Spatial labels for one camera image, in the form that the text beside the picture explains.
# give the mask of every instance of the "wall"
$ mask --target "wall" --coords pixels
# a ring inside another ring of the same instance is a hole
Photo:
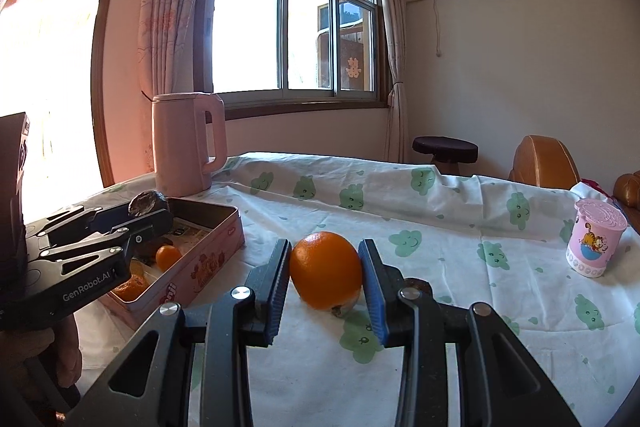
[[[104,46],[103,90],[107,139],[115,180],[146,172],[150,153],[140,115],[149,102],[138,84],[140,0],[111,0]],[[180,90],[193,86],[191,39],[177,65]],[[249,151],[317,153],[381,160],[385,109],[320,111],[227,122],[230,154]]]
[[[408,5],[410,135],[478,144],[464,166],[506,177],[526,134],[561,139],[612,188],[640,168],[640,0],[438,0]],[[414,160],[424,157],[414,153]]]

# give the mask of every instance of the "round stool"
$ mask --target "round stool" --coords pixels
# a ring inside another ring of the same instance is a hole
[[[446,136],[418,136],[413,149],[421,154],[433,154],[433,163],[441,174],[460,176],[458,163],[476,163],[478,146]]]

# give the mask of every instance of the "pink electric kettle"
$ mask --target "pink electric kettle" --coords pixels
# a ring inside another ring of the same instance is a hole
[[[205,111],[211,113],[216,157],[209,160]],[[211,173],[226,163],[225,104],[216,94],[176,92],[152,103],[156,188],[191,196],[211,186]]]

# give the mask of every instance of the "pink canister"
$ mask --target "pink canister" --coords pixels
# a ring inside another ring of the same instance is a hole
[[[578,215],[566,260],[585,277],[600,277],[613,256],[626,229],[626,219],[615,206],[600,200],[580,200],[575,203]]]

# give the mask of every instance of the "black stool seat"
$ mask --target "black stool seat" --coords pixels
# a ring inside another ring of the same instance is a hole
[[[475,163],[478,146],[471,142],[446,136],[418,136],[413,149],[422,154],[433,154],[433,160],[442,163]]]

